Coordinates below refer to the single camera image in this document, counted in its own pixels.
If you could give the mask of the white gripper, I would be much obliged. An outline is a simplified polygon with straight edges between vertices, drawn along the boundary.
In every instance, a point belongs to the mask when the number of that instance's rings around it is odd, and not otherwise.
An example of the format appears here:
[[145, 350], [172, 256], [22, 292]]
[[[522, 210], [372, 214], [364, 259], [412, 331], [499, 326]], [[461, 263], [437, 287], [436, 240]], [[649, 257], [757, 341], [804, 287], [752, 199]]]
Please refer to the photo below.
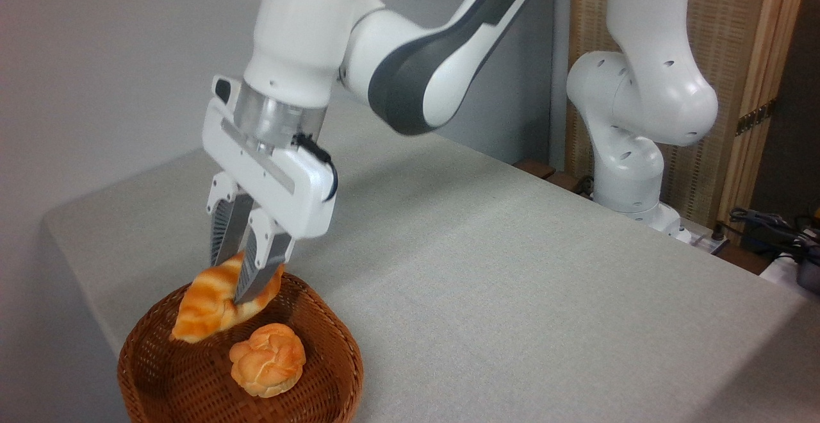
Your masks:
[[[338, 177], [330, 164], [305, 147], [272, 149], [270, 154], [257, 151], [235, 127], [226, 104], [234, 104], [238, 97], [237, 79], [214, 76], [211, 90], [214, 98], [203, 124], [203, 149], [225, 172], [214, 175], [207, 201], [210, 265], [220, 265], [238, 252], [249, 220], [234, 295], [234, 305], [242, 305], [255, 299], [290, 259], [293, 237], [326, 233]], [[254, 200], [261, 209], [252, 210]]]

